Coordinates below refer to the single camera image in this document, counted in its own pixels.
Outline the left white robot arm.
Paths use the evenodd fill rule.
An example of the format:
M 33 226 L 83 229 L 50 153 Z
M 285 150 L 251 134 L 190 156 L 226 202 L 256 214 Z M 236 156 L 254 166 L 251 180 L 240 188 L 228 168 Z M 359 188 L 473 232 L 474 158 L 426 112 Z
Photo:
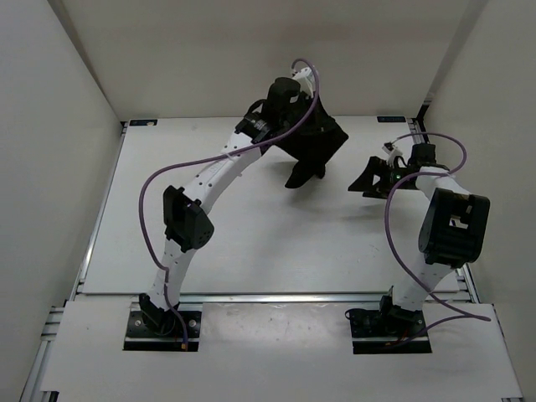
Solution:
M 276 145 L 306 169 L 288 181 L 289 186 L 301 186 L 321 174 L 324 164 L 312 152 L 313 141 L 325 133 L 317 125 L 320 105 L 318 83 L 312 73 L 302 70 L 291 78 L 276 79 L 267 97 L 250 106 L 217 157 L 204 159 L 203 169 L 191 182 L 164 190 L 164 251 L 158 256 L 153 248 L 148 250 L 159 272 L 151 289 L 139 296 L 143 321 L 152 332 L 188 336 L 178 310 L 184 278 L 196 251 L 214 234 L 210 211 L 247 167 Z

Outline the black skirt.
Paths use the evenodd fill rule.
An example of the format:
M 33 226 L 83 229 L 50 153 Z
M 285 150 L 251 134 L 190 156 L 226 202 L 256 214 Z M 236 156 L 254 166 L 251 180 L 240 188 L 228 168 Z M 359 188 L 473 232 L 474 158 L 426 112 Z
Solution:
M 318 100 L 311 115 L 291 135 L 275 146 L 296 159 L 286 188 L 302 187 L 313 177 L 323 178 L 326 165 L 349 139 L 349 135 L 328 115 Z

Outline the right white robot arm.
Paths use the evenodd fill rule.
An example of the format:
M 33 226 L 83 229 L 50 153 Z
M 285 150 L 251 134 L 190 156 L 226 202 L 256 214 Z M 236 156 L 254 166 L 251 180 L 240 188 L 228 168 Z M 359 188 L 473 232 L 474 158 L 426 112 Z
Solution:
M 387 159 L 371 157 L 349 191 L 390 204 L 397 190 L 419 190 L 429 201 L 417 260 L 413 266 L 400 265 L 408 278 L 391 286 L 376 314 L 379 330 L 394 335 L 407 322 L 417 322 L 426 298 L 445 276 L 479 257 L 491 202 L 460 186 L 449 168 L 436 161 L 433 144 L 415 144 L 409 159 L 392 142 L 383 149 Z

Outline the left blue label sticker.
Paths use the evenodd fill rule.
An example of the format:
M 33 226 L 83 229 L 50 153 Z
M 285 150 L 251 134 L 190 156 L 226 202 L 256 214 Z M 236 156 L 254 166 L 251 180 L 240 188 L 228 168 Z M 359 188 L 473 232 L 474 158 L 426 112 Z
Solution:
M 158 119 L 135 119 L 129 121 L 129 126 L 155 126 Z

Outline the blue label sticker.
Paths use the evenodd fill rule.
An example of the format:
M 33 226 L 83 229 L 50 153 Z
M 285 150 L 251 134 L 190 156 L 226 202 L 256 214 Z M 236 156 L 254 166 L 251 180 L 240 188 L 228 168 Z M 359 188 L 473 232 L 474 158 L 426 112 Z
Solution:
M 158 119 L 135 119 L 129 121 L 129 126 L 155 126 Z
M 404 116 L 377 116 L 378 123 L 406 123 Z

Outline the right blue label sticker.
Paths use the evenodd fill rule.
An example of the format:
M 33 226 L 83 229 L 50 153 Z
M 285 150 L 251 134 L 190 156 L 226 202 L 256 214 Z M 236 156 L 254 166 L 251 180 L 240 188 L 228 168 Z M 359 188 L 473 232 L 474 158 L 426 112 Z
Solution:
M 404 116 L 377 116 L 378 123 L 406 123 Z

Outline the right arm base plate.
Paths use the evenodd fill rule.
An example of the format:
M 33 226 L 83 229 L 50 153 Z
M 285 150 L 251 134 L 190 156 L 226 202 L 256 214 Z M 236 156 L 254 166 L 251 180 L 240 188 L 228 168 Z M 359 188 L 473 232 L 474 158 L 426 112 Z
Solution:
M 379 310 L 348 309 L 354 355 L 425 354 L 432 348 L 421 311 L 410 320 L 388 317 Z

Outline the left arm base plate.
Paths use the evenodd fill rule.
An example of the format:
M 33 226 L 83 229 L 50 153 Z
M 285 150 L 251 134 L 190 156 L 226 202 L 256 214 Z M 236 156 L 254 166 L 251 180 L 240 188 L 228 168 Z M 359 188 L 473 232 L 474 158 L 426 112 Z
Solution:
M 202 312 L 186 310 L 180 313 L 187 329 L 187 346 L 183 345 L 183 326 L 174 314 L 165 317 L 163 325 L 159 327 L 150 322 L 139 307 L 133 307 L 128 315 L 123 349 L 143 352 L 197 352 Z

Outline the front aluminium rail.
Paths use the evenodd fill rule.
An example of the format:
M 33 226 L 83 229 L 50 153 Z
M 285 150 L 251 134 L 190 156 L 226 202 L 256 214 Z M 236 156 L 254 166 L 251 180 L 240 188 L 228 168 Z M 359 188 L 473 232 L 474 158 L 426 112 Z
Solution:
M 201 303 L 374 303 L 379 302 L 380 293 L 183 293 L 180 296 L 181 304 L 201 304 Z M 113 300 L 126 298 L 129 301 L 137 301 L 137 295 L 127 294 L 86 294 L 78 293 L 74 296 L 75 301 L 85 299 L 96 301 L 100 299 Z M 446 302 L 474 302 L 468 291 L 440 293 L 439 298 Z

